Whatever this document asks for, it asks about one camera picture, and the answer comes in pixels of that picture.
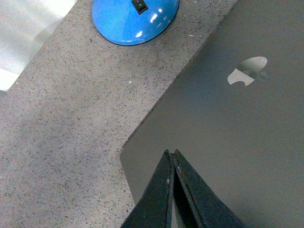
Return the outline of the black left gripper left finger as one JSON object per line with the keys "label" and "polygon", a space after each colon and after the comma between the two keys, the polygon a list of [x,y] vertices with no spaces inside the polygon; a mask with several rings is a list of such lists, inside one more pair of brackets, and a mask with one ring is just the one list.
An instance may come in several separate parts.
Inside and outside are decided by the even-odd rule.
{"label": "black left gripper left finger", "polygon": [[170,228],[174,176],[174,162],[165,150],[142,197],[121,227]]}

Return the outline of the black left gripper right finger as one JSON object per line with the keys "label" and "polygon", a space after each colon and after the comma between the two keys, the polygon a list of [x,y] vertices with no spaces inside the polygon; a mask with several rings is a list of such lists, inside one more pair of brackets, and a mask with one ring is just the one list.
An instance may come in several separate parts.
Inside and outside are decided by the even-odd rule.
{"label": "black left gripper right finger", "polygon": [[246,225],[212,191],[192,165],[175,150],[177,178],[198,228],[245,228]]}

